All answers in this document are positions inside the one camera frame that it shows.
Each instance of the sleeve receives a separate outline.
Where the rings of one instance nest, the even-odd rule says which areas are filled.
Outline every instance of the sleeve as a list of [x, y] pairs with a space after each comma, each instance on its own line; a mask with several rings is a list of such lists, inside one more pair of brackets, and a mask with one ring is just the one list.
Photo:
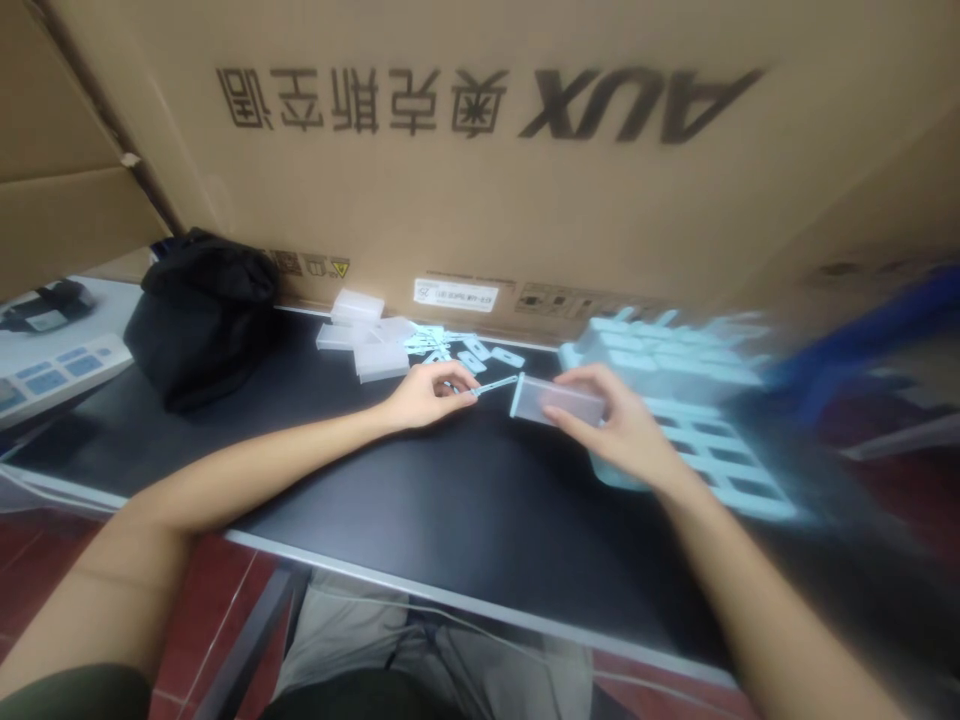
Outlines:
[[146, 720], [150, 683], [126, 665], [88, 665], [37, 680], [0, 701], [0, 720]]

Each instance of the pants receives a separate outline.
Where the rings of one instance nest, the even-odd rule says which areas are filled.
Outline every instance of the pants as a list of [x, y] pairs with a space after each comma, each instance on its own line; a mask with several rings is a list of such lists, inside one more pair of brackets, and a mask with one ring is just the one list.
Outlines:
[[593, 659], [588, 649], [471, 618], [478, 625], [492, 623], [496, 627], [485, 629], [508, 636], [538, 661], [432, 613], [408, 613], [379, 601], [409, 603], [410, 598], [314, 571], [275, 697], [351, 670], [384, 668], [393, 656], [391, 670], [413, 676], [475, 720], [590, 717]]

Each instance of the cable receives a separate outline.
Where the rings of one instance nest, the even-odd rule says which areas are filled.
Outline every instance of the cable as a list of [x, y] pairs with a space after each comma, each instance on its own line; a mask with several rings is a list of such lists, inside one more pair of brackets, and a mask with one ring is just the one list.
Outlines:
[[[321, 590], [320, 588], [313, 587], [313, 586], [311, 586], [311, 589], [320, 593], [321, 595], [326, 595], [327, 597], [334, 598], [336, 600], [370, 603], [374, 605], [390, 605], [393, 607], [405, 608], [407, 610], [416, 610], [418, 612], [435, 613], [436, 615], [441, 615], [447, 618], [448, 620], [453, 620], [454, 622], [460, 623], [461, 625], [464, 625], [470, 628], [471, 630], [474, 630], [475, 632], [478, 632], [482, 635], [486, 635], [491, 640], [496, 640], [497, 642], [502, 643], [503, 645], [506, 645], [509, 648], [512, 648], [513, 650], [520, 653], [521, 655], [525, 655], [526, 657], [530, 658], [531, 660], [545, 667], [549, 667], [551, 665], [551, 662], [549, 660], [541, 657], [540, 655], [534, 652], [527, 650], [522, 645], [517, 645], [516, 643], [513, 643], [507, 640], [506, 638], [502, 638], [499, 635], [495, 635], [494, 633], [488, 630], [484, 630], [479, 625], [474, 625], [473, 623], [468, 622], [463, 618], [459, 618], [456, 615], [452, 615], [451, 613], [448, 613], [444, 610], [440, 610], [438, 608], [426, 607], [422, 605], [413, 605], [412, 603], [392, 602], [390, 600], [378, 600], [375, 598], [360, 598], [360, 597], [351, 597], [349, 595], [339, 595], [337, 593], [327, 592], [326, 590]], [[685, 700], [686, 702], [689, 702], [693, 705], [697, 705], [707, 710], [712, 710], [713, 712], [718, 713], [719, 715], [723, 715], [724, 717], [732, 718], [733, 720], [742, 720], [742, 718], [736, 713], [732, 713], [728, 710], [724, 710], [723, 708], [713, 705], [712, 703], [708, 703], [705, 700], [701, 700], [698, 697], [695, 697], [693, 695], [688, 695], [687, 693], [681, 692], [679, 690], [674, 690], [673, 688], [667, 687], [666, 685], [650, 682], [648, 680], [641, 680], [639, 678], [630, 677], [629, 675], [618, 675], [616, 673], [603, 672], [602, 670], [594, 670], [592, 674], [593, 674], [593, 677], [603, 678], [604, 680], [615, 680], [617, 682], [626, 683], [627, 685], [639, 685], [640, 687], [650, 688], [651, 690], [659, 690], [662, 693], [666, 693], [667, 695], [672, 695], [673, 697], [679, 698], [680, 700]]]

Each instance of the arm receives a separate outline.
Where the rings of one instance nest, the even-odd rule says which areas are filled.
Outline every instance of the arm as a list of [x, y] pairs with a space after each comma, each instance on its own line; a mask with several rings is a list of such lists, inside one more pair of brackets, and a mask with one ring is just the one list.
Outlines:
[[70, 668], [119, 663], [155, 679], [194, 541], [305, 475], [399, 430], [472, 405], [457, 362], [416, 365], [382, 404], [238, 443], [134, 496], [93, 539], [0, 667], [0, 698]]
[[602, 365], [571, 370], [557, 382], [586, 383], [605, 396], [610, 419], [600, 429], [557, 408], [544, 413], [653, 488], [766, 716], [905, 717], [683, 462], [637, 395]]

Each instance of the hand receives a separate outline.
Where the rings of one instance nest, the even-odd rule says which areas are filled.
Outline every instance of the hand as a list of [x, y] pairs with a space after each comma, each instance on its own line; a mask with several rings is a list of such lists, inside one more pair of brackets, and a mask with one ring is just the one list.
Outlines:
[[[444, 385], [447, 382], [460, 394]], [[459, 361], [414, 365], [379, 410], [394, 430], [423, 427], [475, 404], [477, 396], [469, 391], [478, 387], [480, 383]]]
[[588, 450], [656, 489], [671, 487], [678, 482], [678, 477], [696, 478], [664, 437], [640, 396], [624, 385], [610, 368], [600, 364], [575, 368], [557, 377], [555, 382], [586, 385], [607, 401], [609, 419], [600, 428], [560, 408], [543, 409], [548, 419]]

